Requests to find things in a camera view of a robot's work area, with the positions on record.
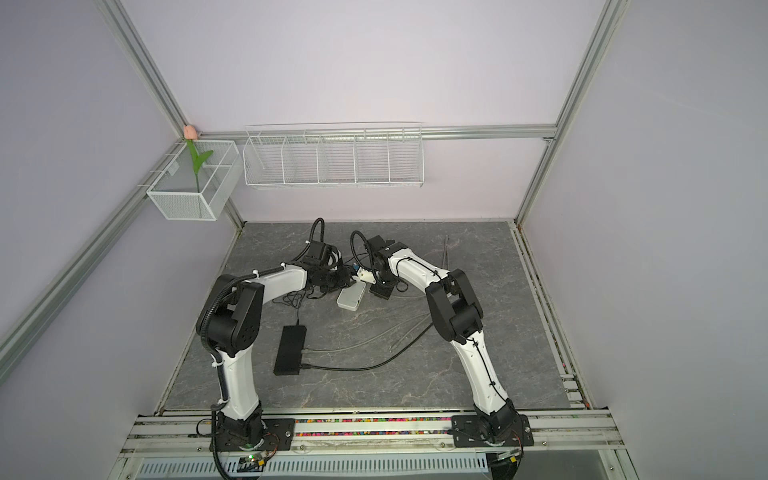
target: metal rod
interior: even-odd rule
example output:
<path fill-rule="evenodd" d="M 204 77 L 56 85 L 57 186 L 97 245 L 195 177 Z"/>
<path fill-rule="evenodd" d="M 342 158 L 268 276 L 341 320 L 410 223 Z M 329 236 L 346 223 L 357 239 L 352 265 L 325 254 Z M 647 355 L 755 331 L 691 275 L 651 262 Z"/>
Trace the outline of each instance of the metal rod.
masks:
<path fill-rule="evenodd" d="M 152 61 L 147 47 L 141 41 L 131 19 L 125 11 L 120 0 L 94 0 L 96 7 L 107 22 L 112 34 L 123 48 L 128 60 L 134 66 L 139 77 L 149 88 L 160 110 L 165 114 L 174 132 L 183 133 L 187 119 L 181 107 L 176 102 L 170 89 L 165 84 L 160 71 Z"/>
<path fill-rule="evenodd" d="M 533 273 L 537 278 L 539 278 L 538 268 L 536 267 L 536 263 L 533 258 L 533 253 L 528 247 L 531 243 L 528 241 L 528 238 L 525 235 L 525 228 L 519 227 L 519 229 L 516 229 L 516 230 L 518 234 L 520 248 L 523 249 L 523 254 L 530 260 L 531 273 Z M 590 405 L 590 408 L 594 408 L 594 400 L 592 398 L 592 395 L 590 394 L 586 380 L 584 380 L 584 376 L 581 374 L 581 369 L 579 369 L 578 362 L 576 361 L 576 357 L 574 355 L 573 349 L 571 348 L 571 344 L 568 342 L 568 336 L 565 334 L 562 322 L 558 317 L 558 313 L 554 308 L 552 308 L 554 304 L 544 284 L 541 284 L 541 294 L 543 299 L 542 308 L 549 310 L 549 313 L 552 318 L 552 327 L 557 331 L 562 332 L 562 335 L 559 340 L 560 342 L 559 349 L 563 352 L 564 355 L 566 355 L 569 358 L 569 362 L 571 363 L 571 370 L 575 374 L 575 378 L 578 380 L 579 392 L 581 392 L 582 396 L 584 397 L 584 400 Z"/>
<path fill-rule="evenodd" d="M 322 135 L 323 137 L 352 137 L 354 135 L 376 136 L 387 134 L 422 135 L 424 140 L 472 140 L 482 138 L 550 138 L 557 128 L 552 124 L 528 125 L 469 125 L 459 127 L 393 127 L 393 128 L 350 128 L 319 130 L 260 130 L 263 136 L 303 136 Z M 202 132 L 201 139 L 245 141 L 249 134 L 245 131 Z"/>
<path fill-rule="evenodd" d="M 101 225 L 97 233 L 88 240 L 85 246 L 70 260 L 69 264 L 61 269 L 16 324 L 2 337 L 2 341 L 0 341 L 0 384 L 8 378 L 14 367 L 24 358 L 24 355 L 48 328 L 48 325 L 101 262 L 101 259 L 131 225 L 141 212 L 144 202 L 149 200 L 147 196 L 149 187 L 147 185 L 151 185 L 161 175 L 162 170 L 182 148 L 184 148 L 184 143 L 176 143 L 161 157 L 152 171 L 141 182 L 143 186 L 136 187 L 123 200 L 109 220 Z"/>
<path fill-rule="evenodd" d="M 578 106 L 587 94 L 588 86 L 592 81 L 592 78 L 594 78 L 594 74 L 598 70 L 600 62 L 605 56 L 608 44 L 616 31 L 616 27 L 624 14 L 628 2 L 629 0 L 607 0 L 605 2 L 603 12 L 598 21 L 598 26 L 595 27 L 594 33 L 592 34 L 587 53 L 584 56 L 584 60 L 581 62 L 574 83 L 571 86 L 571 90 L 568 92 L 563 108 L 560 111 L 557 122 L 557 132 L 552 136 L 547 149 L 544 151 L 544 155 L 542 155 L 541 160 L 538 163 L 538 167 L 531 179 L 531 183 L 528 185 L 528 190 L 525 192 L 525 197 L 523 197 L 520 210 L 516 217 L 518 225 L 523 225 L 525 222 L 525 217 L 531 209 L 533 200 L 536 198 L 536 195 L 541 189 L 541 185 L 544 183 L 546 173 L 552 164 L 552 159 L 557 154 L 561 140 L 573 122 Z"/>
<path fill-rule="evenodd" d="M 547 342 L 549 343 L 549 348 L 552 351 L 552 356 L 554 357 L 554 363 L 558 368 L 558 373 L 560 375 L 565 375 L 565 367 L 563 366 L 563 358 L 562 354 L 558 350 L 557 345 L 554 343 L 554 335 L 552 334 L 552 330 L 549 327 L 549 324 L 547 323 L 547 318 L 544 315 L 544 310 L 539 302 L 538 297 L 536 296 L 536 289 L 533 285 L 533 280 L 531 279 L 531 273 L 528 271 L 528 264 L 525 262 L 525 259 L 523 258 L 523 252 L 520 247 L 520 242 L 518 241 L 518 233 L 517 229 L 515 228 L 515 225 L 512 223 L 510 224 L 510 231 L 512 233 L 512 239 L 515 242 L 515 247 L 517 248 L 518 255 L 520 256 L 520 264 L 523 267 L 523 272 L 525 273 L 525 279 L 528 281 L 528 288 L 531 289 L 531 294 L 533 296 L 534 304 L 536 305 L 536 310 L 538 311 L 538 317 L 541 320 L 541 325 L 544 327 L 544 331 L 547 337 Z"/>

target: table surface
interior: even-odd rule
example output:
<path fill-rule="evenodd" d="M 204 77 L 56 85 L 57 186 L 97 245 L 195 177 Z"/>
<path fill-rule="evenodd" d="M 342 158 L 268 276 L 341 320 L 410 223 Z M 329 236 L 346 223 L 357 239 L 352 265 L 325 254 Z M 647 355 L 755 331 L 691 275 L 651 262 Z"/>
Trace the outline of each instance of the table surface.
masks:
<path fill-rule="evenodd" d="M 445 245 L 448 269 L 464 270 L 484 310 L 485 341 L 499 380 L 519 409 L 569 407 L 552 351 L 541 324 L 520 257 L 506 222 L 328 223 L 325 240 L 351 258 L 349 235 L 362 231 L 411 247 L 441 266 Z M 227 263 L 226 272 L 249 273 L 296 256 L 309 236 L 310 223 L 248 223 Z M 425 297 L 411 287 L 382 300 L 367 292 L 356 312 L 336 305 L 338 293 L 304 300 L 300 322 L 307 328 L 306 348 L 354 345 L 403 320 L 427 316 Z M 363 347 L 341 353 L 305 354 L 303 362 L 360 367 L 389 358 L 415 337 L 392 344 L 419 321 L 412 320 Z M 265 408 L 419 407 L 471 408 L 472 391 L 450 343 L 431 330 L 398 359 L 367 372 L 304 369 L 298 376 L 275 376 L 273 365 L 283 326 L 296 322 L 296 310 L 268 303 L 253 347 L 253 378 Z M 200 339 L 193 337 L 165 409 L 207 409 L 219 399 L 215 370 Z"/>

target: black mounting plate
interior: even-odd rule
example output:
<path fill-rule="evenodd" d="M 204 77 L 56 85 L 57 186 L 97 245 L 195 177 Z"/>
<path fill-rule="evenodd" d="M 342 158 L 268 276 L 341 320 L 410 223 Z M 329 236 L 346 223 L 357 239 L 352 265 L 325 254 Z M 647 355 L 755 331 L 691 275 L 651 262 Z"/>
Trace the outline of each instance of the black mounting plate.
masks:
<path fill-rule="evenodd" d="M 451 417 L 453 444 L 457 447 L 489 446 L 480 439 L 479 426 L 480 423 L 477 415 L 454 415 Z M 528 423 L 527 416 L 516 416 L 515 421 L 512 423 L 512 431 L 522 440 L 524 447 L 533 446 L 533 434 L 531 433 L 531 425 Z M 515 435 L 510 435 L 503 445 L 505 447 L 516 447 L 520 444 Z"/>
<path fill-rule="evenodd" d="M 293 428 L 296 426 L 295 419 L 263 419 L 266 425 L 264 441 L 256 447 L 256 450 L 266 450 L 271 452 L 275 449 L 277 443 L 278 450 L 290 450 L 293 441 Z M 242 452 L 247 454 L 248 450 L 243 450 L 244 440 L 241 437 L 230 435 L 224 429 L 219 429 L 216 434 L 216 450 L 219 452 Z"/>

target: white wire basket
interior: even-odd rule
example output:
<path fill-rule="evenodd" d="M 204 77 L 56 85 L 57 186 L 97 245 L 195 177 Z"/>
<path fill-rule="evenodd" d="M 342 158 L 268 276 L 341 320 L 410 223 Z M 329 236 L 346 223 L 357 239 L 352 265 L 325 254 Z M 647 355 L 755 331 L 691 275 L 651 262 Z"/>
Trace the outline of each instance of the white wire basket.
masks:
<path fill-rule="evenodd" d="M 147 191 L 168 220 L 216 220 L 243 174 L 235 142 L 201 140 L 194 144 L 200 154 L 214 151 L 198 171 L 199 191 L 186 145 Z"/>
<path fill-rule="evenodd" d="M 252 131 L 245 183 L 257 189 L 424 184 L 420 126 Z"/>

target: green stem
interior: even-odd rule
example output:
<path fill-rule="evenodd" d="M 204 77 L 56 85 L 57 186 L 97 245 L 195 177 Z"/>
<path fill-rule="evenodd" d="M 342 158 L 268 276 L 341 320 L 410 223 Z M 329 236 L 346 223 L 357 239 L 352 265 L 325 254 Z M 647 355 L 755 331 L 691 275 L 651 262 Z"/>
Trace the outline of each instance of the green stem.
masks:
<path fill-rule="evenodd" d="M 192 140 L 187 139 L 187 148 L 190 151 L 190 157 L 192 157 L 192 171 L 194 171 L 194 161 L 198 157 L 197 149 L 194 147 Z M 197 172 L 194 172 L 194 183 L 197 185 L 197 192 L 200 193 L 200 180 L 197 178 Z"/>

